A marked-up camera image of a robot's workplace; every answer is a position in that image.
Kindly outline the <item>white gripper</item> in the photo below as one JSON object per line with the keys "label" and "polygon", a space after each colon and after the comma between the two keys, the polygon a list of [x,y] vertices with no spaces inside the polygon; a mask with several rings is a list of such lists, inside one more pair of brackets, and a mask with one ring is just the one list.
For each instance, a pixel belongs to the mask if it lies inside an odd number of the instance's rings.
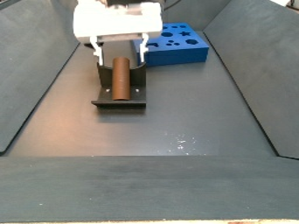
{"label": "white gripper", "polygon": [[77,0],[73,34],[79,43],[90,43],[97,63],[104,65],[102,42],[140,39],[140,62],[145,62],[146,42],[162,30],[161,5],[153,2],[105,6],[98,0]]}

